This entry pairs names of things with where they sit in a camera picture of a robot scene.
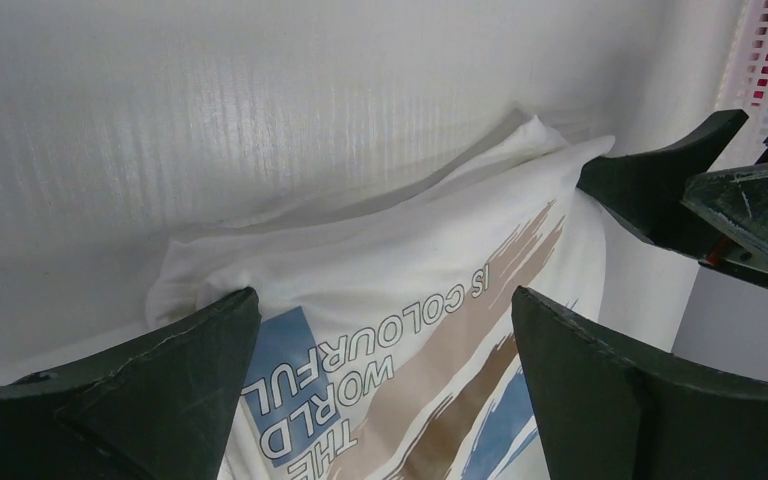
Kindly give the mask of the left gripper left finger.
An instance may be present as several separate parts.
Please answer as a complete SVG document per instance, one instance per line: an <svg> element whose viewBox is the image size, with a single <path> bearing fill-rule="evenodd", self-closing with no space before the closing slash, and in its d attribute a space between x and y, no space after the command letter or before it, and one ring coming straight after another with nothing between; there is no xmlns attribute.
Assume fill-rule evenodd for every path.
<svg viewBox="0 0 768 480"><path fill-rule="evenodd" d="M0 479L213 479L261 316L246 288L0 385Z"/></svg>

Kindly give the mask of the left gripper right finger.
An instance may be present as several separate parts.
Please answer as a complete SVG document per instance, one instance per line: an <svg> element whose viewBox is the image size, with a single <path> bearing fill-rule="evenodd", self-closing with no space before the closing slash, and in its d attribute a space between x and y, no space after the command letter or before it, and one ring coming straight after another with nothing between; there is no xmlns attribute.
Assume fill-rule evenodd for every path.
<svg viewBox="0 0 768 480"><path fill-rule="evenodd" d="M768 382L706 367L530 288L518 353L554 479L768 479Z"/></svg>

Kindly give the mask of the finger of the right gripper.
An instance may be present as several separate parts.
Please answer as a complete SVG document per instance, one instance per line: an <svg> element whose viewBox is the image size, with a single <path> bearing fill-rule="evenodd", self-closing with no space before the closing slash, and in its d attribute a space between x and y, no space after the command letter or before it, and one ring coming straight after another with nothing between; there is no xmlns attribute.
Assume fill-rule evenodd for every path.
<svg viewBox="0 0 768 480"><path fill-rule="evenodd" d="M768 272L768 163L697 175L682 204Z"/></svg>
<svg viewBox="0 0 768 480"><path fill-rule="evenodd" d="M584 165L577 188L641 241L703 260L723 234L682 204L686 184L708 171L747 120L741 109L717 111L666 147L599 156Z"/></svg>

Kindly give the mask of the white printed t shirt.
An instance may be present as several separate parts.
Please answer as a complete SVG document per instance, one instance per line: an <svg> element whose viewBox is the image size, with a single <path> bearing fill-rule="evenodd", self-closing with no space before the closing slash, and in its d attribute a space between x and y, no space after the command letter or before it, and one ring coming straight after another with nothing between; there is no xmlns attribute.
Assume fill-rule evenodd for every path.
<svg viewBox="0 0 768 480"><path fill-rule="evenodd" d="M576 185L614 142L531 118L416 193L172 241L152 328L247 287L262 316L221 477L545 478L512 297L599 313L604 227Z"/></svg>

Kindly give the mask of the white plastic basket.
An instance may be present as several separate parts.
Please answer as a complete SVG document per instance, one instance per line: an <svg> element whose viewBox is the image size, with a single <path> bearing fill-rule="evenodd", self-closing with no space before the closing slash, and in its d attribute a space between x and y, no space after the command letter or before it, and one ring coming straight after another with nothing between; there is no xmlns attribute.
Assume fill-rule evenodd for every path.
<svg viewBox="0 0 768 480"><path fill-rule="evenodd" d="M748 1L743 8L715 108L741 109L748 120L714 167L754 163L768 136L768 0Z"/></svg>

